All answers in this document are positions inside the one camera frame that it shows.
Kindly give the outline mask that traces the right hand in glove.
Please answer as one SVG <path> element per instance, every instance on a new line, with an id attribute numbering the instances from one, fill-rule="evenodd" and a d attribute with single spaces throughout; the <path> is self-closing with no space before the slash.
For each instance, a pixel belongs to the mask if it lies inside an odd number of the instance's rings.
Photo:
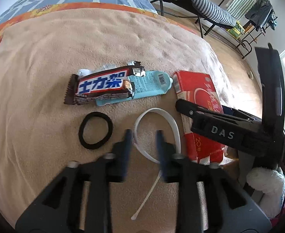
<path id="1" fill-rule="evenodd" d="M 264 194 L 259 207 L 268 218 L 275 218 L 281 212 L 285 198 L 285 175 L 281 167 L 276 170 L 253 168 L 246 181 L 250 187 Z"/>

